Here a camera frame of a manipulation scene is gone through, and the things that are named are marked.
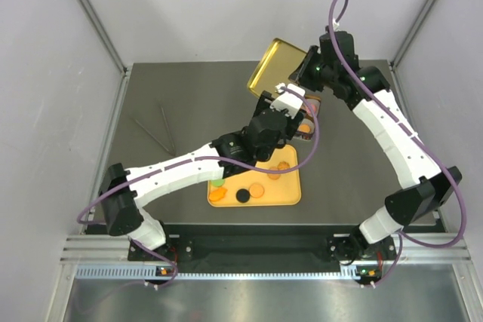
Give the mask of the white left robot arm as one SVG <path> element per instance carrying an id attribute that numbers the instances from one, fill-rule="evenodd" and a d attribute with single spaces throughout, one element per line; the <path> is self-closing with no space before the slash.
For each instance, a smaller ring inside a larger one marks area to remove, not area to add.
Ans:
<path id="1" fill-rule="evenodd" d="M 305 112 L 305 92 L 280 84 L 278 96 L 260 96 L 249 124 L 224 134 L 189 154 L 146 167 L 110 166 L 100 190 L 100 207 L 108 235 L 128 236 L 155 259 L 165 258 L 171 241 L 162 222 L 144 209 L 150 202 L 200 182 L 226 179 L 267 162 L 297 131 Z"/>

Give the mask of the gold tin lid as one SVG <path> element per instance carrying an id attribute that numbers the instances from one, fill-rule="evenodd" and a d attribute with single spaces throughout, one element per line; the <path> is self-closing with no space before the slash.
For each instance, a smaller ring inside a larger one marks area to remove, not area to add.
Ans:
<path id="1" fill-rule="evenodd" d="M 275 38 L 249 78 L 248 90 L 255 97 L 259 97 L 264 91 L 275 97 L 275 87 L 280 83 L 291 83 L 289 76 L 302 63 L 305 56 L 305 51 Z"/>

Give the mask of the tan flower cookie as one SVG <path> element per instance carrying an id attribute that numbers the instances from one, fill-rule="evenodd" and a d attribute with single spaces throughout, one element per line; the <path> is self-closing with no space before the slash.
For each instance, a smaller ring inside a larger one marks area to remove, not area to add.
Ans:
<path id="1" fill-rule="evenodd" d="M 301 124 L 298 127 L 298 131 L 301 133 L 311 133 L 311 127 L 308 124 Z"/>

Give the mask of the square cookie tin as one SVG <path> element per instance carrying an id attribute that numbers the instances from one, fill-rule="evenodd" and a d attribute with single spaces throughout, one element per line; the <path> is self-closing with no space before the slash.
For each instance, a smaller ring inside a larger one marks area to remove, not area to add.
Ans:
<path id="1" fill-rule="evenodd" d="M 321 105 L 321 98 L 320 97 L 307 95 L 306 101 L 307 100 L 317 100 Z M 307 108 L 306 104 L 303 103 L 302 104 L 302 110 L 305 112 L 305 114 L 304 114 L 304 119 L 302 120 L 302 122 L 300 124 L 308 124 L 311 127 L 311 133 L 301 133 L 301 132 L 298 131 L 298 128 L 297 128 L 297 132 L 295 133 L 294 138 L 297 138 L 299 140 L 310 141 L 315 136 L 315 122 L 314 122 L 314 118 L 312 116 L 313 114 L 307 113 L 306 108 Z"/>

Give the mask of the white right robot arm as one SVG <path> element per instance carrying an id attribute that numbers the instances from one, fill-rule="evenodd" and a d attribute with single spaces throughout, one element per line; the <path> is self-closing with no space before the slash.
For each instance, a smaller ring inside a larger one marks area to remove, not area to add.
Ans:
<path id="1" fill-rule="evenodd" d="M 462 179 L 460 170 L 450 167 L 442 171 L 422 149 L 383 73 L 375 66 L 359 65 L 354 39 L 348 32 L 321 35 L 289 79 L 312 91 L 331 89 L 373 134 L 401 187 L 351 231 L 346 239 L 349 261 L 372 257 L 382 240 L 436 211 L 454 193 Z"/>

